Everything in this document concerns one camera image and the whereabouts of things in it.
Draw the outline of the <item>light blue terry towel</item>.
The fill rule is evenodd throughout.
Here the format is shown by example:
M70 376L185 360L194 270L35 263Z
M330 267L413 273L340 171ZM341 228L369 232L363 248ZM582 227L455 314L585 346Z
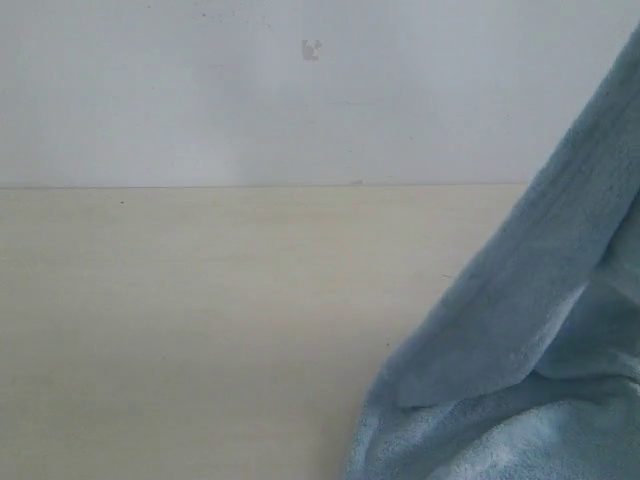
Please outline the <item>light blue terry towel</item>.
M376 376L347 479L639 475L639 37Z

